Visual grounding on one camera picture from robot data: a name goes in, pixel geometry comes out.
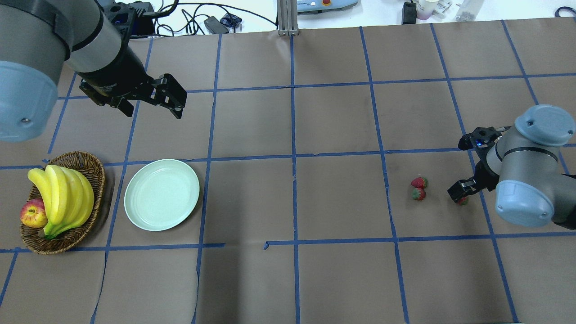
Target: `round plate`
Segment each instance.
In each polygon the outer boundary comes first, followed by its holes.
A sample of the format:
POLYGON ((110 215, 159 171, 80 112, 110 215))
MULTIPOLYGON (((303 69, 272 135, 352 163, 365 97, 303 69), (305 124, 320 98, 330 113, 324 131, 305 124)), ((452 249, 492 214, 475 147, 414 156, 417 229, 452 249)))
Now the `round plate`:
POLYGON ((163 231, 185 220, 200 194, 198 176, 178 160, 154 161, 130 180, 124 209, 130 221, 147 231, 163 231))

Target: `blue device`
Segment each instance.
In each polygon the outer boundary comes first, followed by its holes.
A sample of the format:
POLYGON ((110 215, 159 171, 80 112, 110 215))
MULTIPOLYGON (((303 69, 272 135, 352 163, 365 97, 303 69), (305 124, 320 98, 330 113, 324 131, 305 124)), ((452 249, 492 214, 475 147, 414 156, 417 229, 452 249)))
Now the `blue device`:
POLYGON ((323 12, 325 10, 344 9, 355 6, 358 0, 297 0, 299 13, 323 12))

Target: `clear plastic bottle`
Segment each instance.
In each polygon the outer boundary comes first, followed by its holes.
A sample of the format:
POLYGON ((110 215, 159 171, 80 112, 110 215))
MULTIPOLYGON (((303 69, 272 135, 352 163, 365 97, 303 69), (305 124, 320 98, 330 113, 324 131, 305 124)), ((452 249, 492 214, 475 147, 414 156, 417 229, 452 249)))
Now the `clear plastic bottle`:
POLYGON ((456 21, 475 21, 484 0, 464 0, 454 18, 456 21))

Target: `red strawberry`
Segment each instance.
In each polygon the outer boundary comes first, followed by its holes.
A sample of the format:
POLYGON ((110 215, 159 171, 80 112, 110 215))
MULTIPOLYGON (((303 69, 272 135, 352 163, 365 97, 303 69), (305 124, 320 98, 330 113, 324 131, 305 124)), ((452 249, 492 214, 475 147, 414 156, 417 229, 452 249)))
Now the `red strawberry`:
POLYGON ((412 180, 410 184, 412 185, 412 187, 424 189, 428 186, 428 179, 421 176, 419 178, 412 180))
POLYGON ((460 198, 456 203, 460 206, 468 204, 468 196, 460 198))
POLYGON ((412 190, 412 199, 420 201, 420 200, 424 200, 425 197, 426 197, 426 192, 424 191, 424 189, 414 188, 414 190, 412 190))

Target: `white cup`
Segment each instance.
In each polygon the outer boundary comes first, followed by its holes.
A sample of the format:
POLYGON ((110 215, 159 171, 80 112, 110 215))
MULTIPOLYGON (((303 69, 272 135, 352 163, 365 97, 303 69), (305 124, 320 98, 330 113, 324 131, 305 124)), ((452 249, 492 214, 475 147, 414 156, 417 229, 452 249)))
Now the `white cup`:
POLYGON ((416 4, 416 17, 420 20, 426 20, 432 16, 438 0, 418 0, 416 4))

